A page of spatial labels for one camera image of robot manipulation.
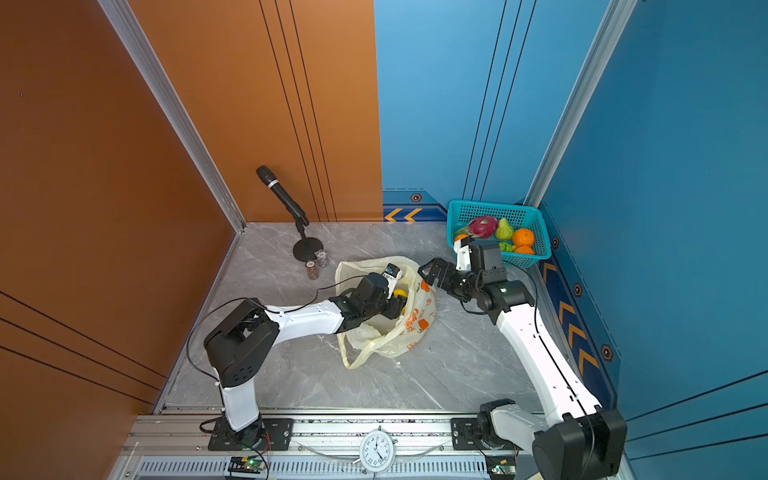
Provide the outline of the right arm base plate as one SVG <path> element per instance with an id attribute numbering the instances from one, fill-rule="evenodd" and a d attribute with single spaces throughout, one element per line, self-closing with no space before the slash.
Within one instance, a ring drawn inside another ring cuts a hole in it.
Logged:
<path id="1" fill-rule="evenodd" d="M 450 420 L 452 447 L 455 451 L 490 451 L 476 418 L 455 417 Z"/>

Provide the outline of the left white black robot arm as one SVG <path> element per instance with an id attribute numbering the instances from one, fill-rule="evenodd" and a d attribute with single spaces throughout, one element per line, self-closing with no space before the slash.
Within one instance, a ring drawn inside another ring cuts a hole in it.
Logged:
<path id="1" fill-rule="evenodd" d="M 395 294 L 401 277 L 390 265 L 383 273 L 357 275 L 359 284 L 337 296 L 298 307 L 265 306 L 255 298 L 242 300 L 203 342 L 230 431 L 263 429 L 255 377 L 273 346 L 314 335 L 346 333 L 379 315 L 396 319 L 407 301 L 406 296 Z"/>

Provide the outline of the red orange fruit piece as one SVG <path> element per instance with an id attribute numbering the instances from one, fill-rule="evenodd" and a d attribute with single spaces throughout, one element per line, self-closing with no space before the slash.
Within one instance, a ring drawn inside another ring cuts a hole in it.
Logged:
<path id="1" fill-rule="evenodd" d="M 536 254 L 536 252 L 533 250 L 533 248 L 530 247 L 530 246 L 527 246 L 527 245 L 516 247 L 515 250 L 514 250 L 514 253 L 515 254 L 521 254 L 521 255 L 535 255 Z"/>

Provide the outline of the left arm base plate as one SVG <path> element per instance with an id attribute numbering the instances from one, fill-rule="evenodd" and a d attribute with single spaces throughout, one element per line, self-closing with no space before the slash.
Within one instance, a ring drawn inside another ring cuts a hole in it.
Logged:
<path id="1" fill-rule="evenodd" d="M 266 418 L 241 431 L 234 431 L 223 416 L 215 419 L 211 428 L 208 421 L 200 425 L 203 433 L 209 434 L 209 451 L 244 451 L 256 449 L 261 453 L 282 452 L 289 449 L 294 420 L 291 418 Z"/>

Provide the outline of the pink dragon fruit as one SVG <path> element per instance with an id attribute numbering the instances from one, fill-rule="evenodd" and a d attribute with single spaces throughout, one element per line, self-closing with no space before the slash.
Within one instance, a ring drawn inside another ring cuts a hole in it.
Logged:
<path id="1" fill-rule="evenodd" d="M 458 234 L 468 234 L 472 238 L 488 239 L 495 235 L 497 225 L 498 220 L 495 217 L 478 217 L 473 219 L 468 225 L 457 230 L 454 233 L 454 237 Z"/>

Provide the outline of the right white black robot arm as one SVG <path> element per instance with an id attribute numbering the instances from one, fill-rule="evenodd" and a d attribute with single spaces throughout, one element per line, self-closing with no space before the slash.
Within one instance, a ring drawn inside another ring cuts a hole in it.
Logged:
<path id="1" fill-rule="evenodd" d="M 537 298 L 509 279 L 498 245 L 462 239 L 453 262 L 434 258 L 422 279 L 461 303 L 475 301 L 520 359 L 543 407 L 540 416 L 507 400 L 485 404 L 478 420 L 495 441 L 533 456 L 544 479 L 603 479 L 618 474 L 627 425 L 601 404 L 571 368 L 542 320 Z"/>

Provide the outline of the green pear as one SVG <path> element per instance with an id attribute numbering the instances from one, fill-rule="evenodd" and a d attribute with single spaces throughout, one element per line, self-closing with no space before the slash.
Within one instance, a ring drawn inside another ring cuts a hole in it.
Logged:
<path id="1" fill-rule="evenodd" d="M 498 221 L 495 237 L 501 241 L 509 241 L 513 239 L 514 232 L 515 230 L 508 220 L 506 218 L 501 218 Z"/>

